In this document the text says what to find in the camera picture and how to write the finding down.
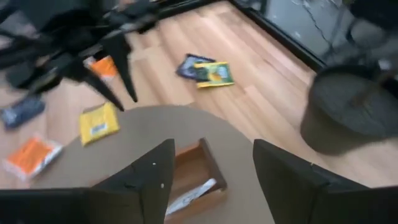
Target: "round table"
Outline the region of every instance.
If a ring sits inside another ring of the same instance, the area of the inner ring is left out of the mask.
[[[117,112],[120,131],[86,147],[80,138],[37,178],[33,188],[88,187],[163,142],[176,148],[206,138],[228,183],[227,200],[186,223],[274,223],[257,180],[252,142],[228,122],[184,106],[153,106]]]

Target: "white paper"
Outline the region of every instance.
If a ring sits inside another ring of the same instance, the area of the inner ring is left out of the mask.
[[[174,200],[173,203],[167,207],[166,215],[170,215],[171,213],[178,211],[182,208],[185,208],[189,205],[193,200],[202,196],[206,191],[210,190],[216,184],[215,179],[209,179],[203,185],[188,191],[187,193],[179,196],[177,199]]]

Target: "orange package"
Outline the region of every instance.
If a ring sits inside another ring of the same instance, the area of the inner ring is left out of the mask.
[[[53,141],[44,141],[39,137],[30,138],[16,152],[3,162],[7,171],[22,180],[31,179],[54,159],[62,146]]]
[[[118,74],[110,56],[102,58],[99,61],[95,61],[94,58],[90,57],[86,60],[86,63],[90,66],[92,71],[103,79],[112,79]]]

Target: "yellow package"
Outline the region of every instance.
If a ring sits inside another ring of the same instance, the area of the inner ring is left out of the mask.
[[[98,109],[80,115],[80,138],[84,146],[119,129],[116,112],[111,103],[105,103]]]

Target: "small wooden tray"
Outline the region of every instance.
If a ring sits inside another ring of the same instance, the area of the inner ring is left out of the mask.
[[[227,183],[205,139],[200,139],[194,145],[177,152],[170,203],[189,190],[204,184],[210,178],[214,178],[217,183],[187,207],[167,215],[165,218],[167,224],[180,223],[186,218],[215,207],[226,199]]]

